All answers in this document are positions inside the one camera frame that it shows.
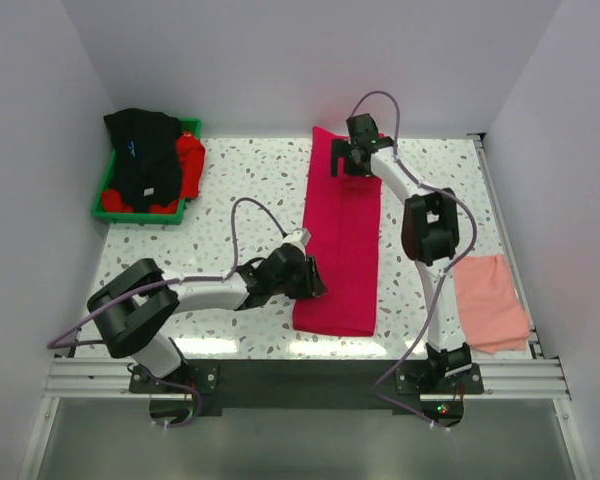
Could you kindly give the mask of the magenta t shirt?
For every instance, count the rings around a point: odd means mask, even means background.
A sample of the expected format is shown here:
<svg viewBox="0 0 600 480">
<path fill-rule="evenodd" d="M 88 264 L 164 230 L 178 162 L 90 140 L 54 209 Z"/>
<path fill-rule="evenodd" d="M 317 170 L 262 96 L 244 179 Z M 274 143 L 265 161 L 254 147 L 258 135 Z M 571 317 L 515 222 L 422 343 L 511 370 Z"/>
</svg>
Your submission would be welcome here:
<svg viewBox="0 0 600 480">
<path fill-rule="evenodd" d="M 381 181 L 331 175 L 331 142 L 315 126 L 303 216 L 326 293 L 295 302 L 293 328 L 338 337 L 370 337 L 376 327 Z"/>
</svg>

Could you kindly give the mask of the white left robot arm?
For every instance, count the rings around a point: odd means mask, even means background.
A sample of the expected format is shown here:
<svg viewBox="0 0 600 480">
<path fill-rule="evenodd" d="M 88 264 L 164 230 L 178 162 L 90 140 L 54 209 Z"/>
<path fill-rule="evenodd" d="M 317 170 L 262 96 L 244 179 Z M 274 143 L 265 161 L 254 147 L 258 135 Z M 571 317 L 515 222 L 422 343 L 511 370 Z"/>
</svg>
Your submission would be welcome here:
<svg viewBox="0 0 600 480">
<path fill-rule="evenodd" d="M 229 275 L 167 279 L 165 274 L 154 260 L 141 259 L 87 301 L 109 355 L 132 358 L 165 392 L 180 390 L 187 380 L 182 352 L 161 332 L 172 315 L 250 310 L 277 295 L 316 299 L 327 292 L 315 257 L 290 243 L 237 266 Z"/>
</svg>

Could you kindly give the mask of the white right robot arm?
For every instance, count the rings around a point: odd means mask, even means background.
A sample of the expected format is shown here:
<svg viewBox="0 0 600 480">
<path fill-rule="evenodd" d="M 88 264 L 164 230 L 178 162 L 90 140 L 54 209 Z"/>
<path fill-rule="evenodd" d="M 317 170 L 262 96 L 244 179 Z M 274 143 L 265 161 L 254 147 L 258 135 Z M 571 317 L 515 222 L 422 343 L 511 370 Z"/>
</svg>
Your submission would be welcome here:
<svg viewBox="0 0 600 480">
<path fill-rule="evenodd" d="M 425 379 L 432 390 L 449 392 L 472 364 L 454 280 L 455 265 L 467 255 L 457 252 L 458 211 L 466 205 L 452 189 L 433 186 L 417 174 L 371 115 L 351 116 L 346 125 L 348 138 L 332 142 L 331 174 L 376 177 L 403 205 L 401 244 L 418 270 L 426 303 Z"/>
</svg>

